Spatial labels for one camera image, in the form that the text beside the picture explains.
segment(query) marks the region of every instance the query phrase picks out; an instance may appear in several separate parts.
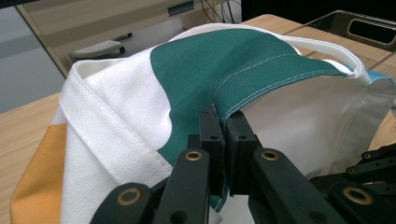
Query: stitching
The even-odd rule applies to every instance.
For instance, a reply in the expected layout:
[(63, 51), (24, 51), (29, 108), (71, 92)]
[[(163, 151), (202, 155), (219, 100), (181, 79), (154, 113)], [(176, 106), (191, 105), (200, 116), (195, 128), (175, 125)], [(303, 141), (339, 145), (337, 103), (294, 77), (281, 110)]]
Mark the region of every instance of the stitching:
[(260, 65), (260, 64), (262, 64), (262, 63), (267, 63), (267, 62), (269, 62), (269, 61), (271, 61), (271, 60), (273, 60), (273, 59), (280, 58), (280, 57), (285, 57), (285, 56), (300, 56), (300, 55), (296, 55), (296, 54), (281, 54), (281, 55), (277, 55), (277, 56), (275, 56), (275, 57), (266, 59), (265, 61), (262, 61), (262, 62), (259, 62), (259, 63), (255, 63), (255, 64), (253, 64), (253, 65), (251, 65), (251, 66), (249, 66), (249, 67), (247, 67), (247, 68), (244, 68), (244, 69), (242, 69), (242, 70), (240, 70), (240, 71), (238, 71), (238, 72), (236, 72), (236, 73), (230, 75), (229, 77), (226, 77), (226, 78), (221, 82), (221, 84), (218, 86), (218, 88), (216, 89), (215, 93), (213, 94), (212, 102), (215, 102), (215, 98), (216, 98), (216, 96), (218, 95), (219, 89), (220, 89), (230, 78), (232, 78), (232, 77), (234, 77), (234, 76), (236, 76), (236, 75), (238, 75), (238, 74), (240, 74), (240, 73), (242, 73), (242, 72), (245, 72), (245, 71), (247, 71), (247, 70), (250, 69), (250, 68), (256, 67), (256, 66), (258, 66), (258, 65)]
[(266, 91), (266, 90), (270, 89), (271, 87), (273, 87), (273, 86), (275, 86), (275, 85), (277, 85), (277, 84), (288, 82), (289, 80), (296, 79), (297, 77), (301, 77), (301, 76), (308, 75), (308, 74), (314, 74), (314, 73), (317, 73), (317, 72), (329, 72), (329, 73), (331, 73), (331, 72), (334, 72), (334, 70), (317, 70), (317, 71), (312, 71), (312, 72), (308, 72), (308, 73), (302, 73), (302, 74), (300, 74), (300, 75), (297, 75), (297, 76), (294, 76), (294, 77), (290, 77), (290, 78), (287, 78), (287, 79), (285, 79), (285, 80), (282, 80), (282, 81), (278, 81), (278, 82), (276, 82), (276, 83), (273, 83), (273, 84), (271, 84), (271, 85), (269, 85), (269, 86), (266, 86), (266, 87), (264, 87), (264, 88), (262, 88), (262, 89), (260, 89), (260, 90), (258, 90), (258, 91), (255, 91), (255, 92), (251, 93), (249, 96), (247, 96), (247, 97), (245, 97), (243, 100), (241, 100), (238, 104), (234, 105), (234, 106), (231, 107), (229, 110), (227, 110), (227, 112), (225, 112), (224, 115), (227, 116), (227, 114), (228, 114), (230, 111), (232, 111), (232, 110), (234, 110), (236, 107), (238, 107), (238, 106), (244, 104), (244, 103), (246, 102), (247, 99), (249, 99), (251, 96), (257, 95), (257, 94), (258, 94), (259, 92), (261, 92), (261, 91)]

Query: tote bag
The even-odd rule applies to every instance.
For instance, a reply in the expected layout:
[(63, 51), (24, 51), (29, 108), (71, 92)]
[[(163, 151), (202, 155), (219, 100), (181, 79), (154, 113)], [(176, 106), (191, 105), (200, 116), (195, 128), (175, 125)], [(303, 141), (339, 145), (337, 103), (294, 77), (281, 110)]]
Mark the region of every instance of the tote bag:
[[(80, 61), (13, 193), (11, 221), (89, 223), (116, 186), (154, 186), (210, 105), (221, 125), (242, 110), (262, 145), (307, 177), (343, 172), (370, 146), (395, 96), (392, 78), (341, 46), (246, 25), (207, 24), (129, 58)], [(211, 198), (210, 223), (221, 221), (225, 199)]]

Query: white strap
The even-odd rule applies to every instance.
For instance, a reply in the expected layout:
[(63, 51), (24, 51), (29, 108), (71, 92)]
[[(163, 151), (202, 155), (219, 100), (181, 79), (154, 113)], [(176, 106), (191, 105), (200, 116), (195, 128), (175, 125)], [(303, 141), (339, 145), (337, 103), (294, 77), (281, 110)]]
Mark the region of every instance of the white strap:
[(320, 41), (316, 39), (309, 39), (309, 38), (302, 38), (302, 37), (294, 37), (294, 36), (287, 36), (287, 35), (278, 35), (272, 33), (267, 30), (263, 30), (261, 28), (248, 26), (248, 25), (241, 25), (241, 24), (224, 24), (224, 23), (210, 23), (201, 26), (197, 26), (191, 28), (190, 30), (175, 36), (170, 41), (177, 40), (180, 38), (188, 37), (191, 35), (198, 35), (207, 32), (213, 32), (217, 30), (225, 30), (225, 29), (250, 29), (256, 30), (263, 33), (271, 34), (276, 36), (277, 38), (289, 43), (292, 46), (302, 47), (306, 49), (311, 49), (317, 52), (325, 53), (328, 55), (332, 55), (333, 57), (340, 60), (342, 63), (347, 64), (353, 69), (353, 73), (348, 74), (348, 78), (353, 79), (356, 81), (358, 85), (368, 86), (371, 83), (371, 80), (366, 72), (366, 69), (361, 62), (361, 60), (353, 54), (348, 49), (330, 43), (326, 41)]

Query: table surface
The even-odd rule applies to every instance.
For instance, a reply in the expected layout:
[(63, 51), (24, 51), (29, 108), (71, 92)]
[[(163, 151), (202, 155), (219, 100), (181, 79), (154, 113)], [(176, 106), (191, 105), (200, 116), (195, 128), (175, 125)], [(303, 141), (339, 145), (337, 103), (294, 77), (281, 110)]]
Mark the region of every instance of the table surface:
[[(262, 15), (244, 24), (285, 34), (301, 24), (274, 15)], [(396, 77), (396, 55), (375, 49), (343, 37), (309, 27), (301, 27), (288, 35), (327, 40), (352, 50), (376, 72)], [(322, 55), (302, 49), (302, 54), (321, 58)], [(21, 175), (35, 153), (58, 106), (59, 93), (24, 105), (0, 115), (0, 223), (9, 223), (9, 200)], [(396, 143), (396, 119), (388, 113), (370, 145), (370, 149)]]

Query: orange fabric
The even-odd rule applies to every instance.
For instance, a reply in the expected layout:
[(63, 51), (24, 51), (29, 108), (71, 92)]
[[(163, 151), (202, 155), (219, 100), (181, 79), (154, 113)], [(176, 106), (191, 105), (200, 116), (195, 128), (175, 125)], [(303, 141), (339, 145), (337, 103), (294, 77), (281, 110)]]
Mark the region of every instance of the orange fabric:
[(66, 124), (49, 126), (10, 202), (11, 223), (59, 223)]

